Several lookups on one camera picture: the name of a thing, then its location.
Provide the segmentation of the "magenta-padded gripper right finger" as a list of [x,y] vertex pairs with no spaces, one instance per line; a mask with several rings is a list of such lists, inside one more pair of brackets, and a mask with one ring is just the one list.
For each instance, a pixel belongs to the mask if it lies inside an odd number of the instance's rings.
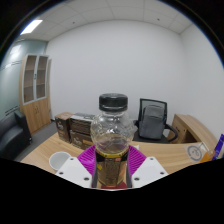
[[128,188],[140,188],[167,175],[155,157],[146,157],[135,147],[129,147],[126,171]]

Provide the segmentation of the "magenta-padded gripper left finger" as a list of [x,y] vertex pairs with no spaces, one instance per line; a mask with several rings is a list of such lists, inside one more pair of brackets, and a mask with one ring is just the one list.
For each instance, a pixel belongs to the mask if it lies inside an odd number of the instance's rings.
[[84,150],[78,157],[66,152],[54,154],[56,175],[84,188],[97,186],[95,147]]

